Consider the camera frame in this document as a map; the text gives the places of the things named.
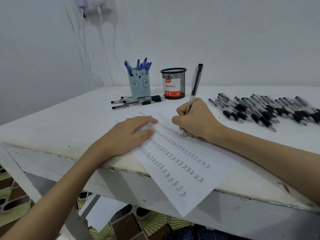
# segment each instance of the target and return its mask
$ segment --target blue bear pen holder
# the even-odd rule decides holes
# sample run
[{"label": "blue bear pen holder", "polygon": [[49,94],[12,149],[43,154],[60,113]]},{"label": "blue bear pen holder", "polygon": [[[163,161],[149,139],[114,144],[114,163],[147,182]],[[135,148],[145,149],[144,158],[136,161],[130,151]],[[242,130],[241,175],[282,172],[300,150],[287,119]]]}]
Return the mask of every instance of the blue bear pen holder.
[{"label": "blue bear pen holder", "polygon": [[130,76],[128,71],[127,73],[133,97],[151,96],[149,72],[146,74],[146,69],[132,70],[133,76]]}]

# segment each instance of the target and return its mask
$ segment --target forearm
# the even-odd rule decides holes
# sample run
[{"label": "forearm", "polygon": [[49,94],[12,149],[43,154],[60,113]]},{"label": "forearm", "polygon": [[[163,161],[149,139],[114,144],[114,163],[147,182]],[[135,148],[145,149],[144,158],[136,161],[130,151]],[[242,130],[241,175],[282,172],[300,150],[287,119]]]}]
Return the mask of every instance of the forearm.
[{"label": "forearm", "polygon": [[92,163],[90,156],[84,154],[1,240],[55,239],[86,182],[99,166]]},{"label": "forearm", "polygon": [[[230,128],[218,145],[268,170],[320,205],[320,155],[267,141]],[[208,137],[208,141],[217,143]]]}]

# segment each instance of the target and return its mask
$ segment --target hand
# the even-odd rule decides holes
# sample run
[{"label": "hand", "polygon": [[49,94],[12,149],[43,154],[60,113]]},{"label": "hand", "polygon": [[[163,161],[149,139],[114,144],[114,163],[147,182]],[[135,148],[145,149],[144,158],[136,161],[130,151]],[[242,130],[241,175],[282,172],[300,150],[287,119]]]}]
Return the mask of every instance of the hand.
[{"label": "hand", "polygon": [[126,154],[151,137],[155,130],[151,128],[138,134],[134,133],[148,123],[157,122],[158,120],[152,116],[137,116],[119,122],[94,142],[85,154],[91,153],[91,156],[94,160],[97,160],[99,164],[104,163],[111,157]]},{"label": "hand", "polygon": [[188,103],[185,103],[177,108],[179,116],[174,116],[172,123],[178,125],[180,130],[185,129],[191,137],[202,137],[216,144],[215,138],[218,139],[223,135],[225,126],[217,121],[201,98],[194,99],[194,103],[186,115],[187,107]]}]

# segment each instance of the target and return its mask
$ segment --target left hand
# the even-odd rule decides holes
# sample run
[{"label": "left hand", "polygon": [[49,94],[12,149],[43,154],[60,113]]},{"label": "left hand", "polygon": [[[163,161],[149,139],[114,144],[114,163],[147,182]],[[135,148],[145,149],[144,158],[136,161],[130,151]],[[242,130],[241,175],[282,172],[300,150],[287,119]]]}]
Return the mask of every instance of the left hand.
[{"label": "left hand", "polygon": [[158,120],[152,116],[137,116],[119,122],[94,142],[85,154],[90,153],[99,165],[111,157],[126,154],[151,137],[155,130],[151,128],[138,134],[134,133],[148,123],[157,122]]}]

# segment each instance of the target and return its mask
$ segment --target mesh pencil cup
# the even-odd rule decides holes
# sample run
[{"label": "mesh pencil cup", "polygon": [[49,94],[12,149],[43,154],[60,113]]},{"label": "mesh pencil cup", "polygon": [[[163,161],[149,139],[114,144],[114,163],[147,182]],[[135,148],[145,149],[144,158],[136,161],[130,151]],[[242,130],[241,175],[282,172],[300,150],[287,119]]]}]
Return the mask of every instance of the mesh pencil cup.
[{"label": "mesh pencil cup", "polygon": [[129,77],[131,94],[133,97],[151,96],[149,72],[146,74],[146,69],[132,70],[132,75]]},{"label": "mesh pencil cup", "polygon": [[185,95],[186,68],[163,69],[163,95],[166,99],[182,99]]}]

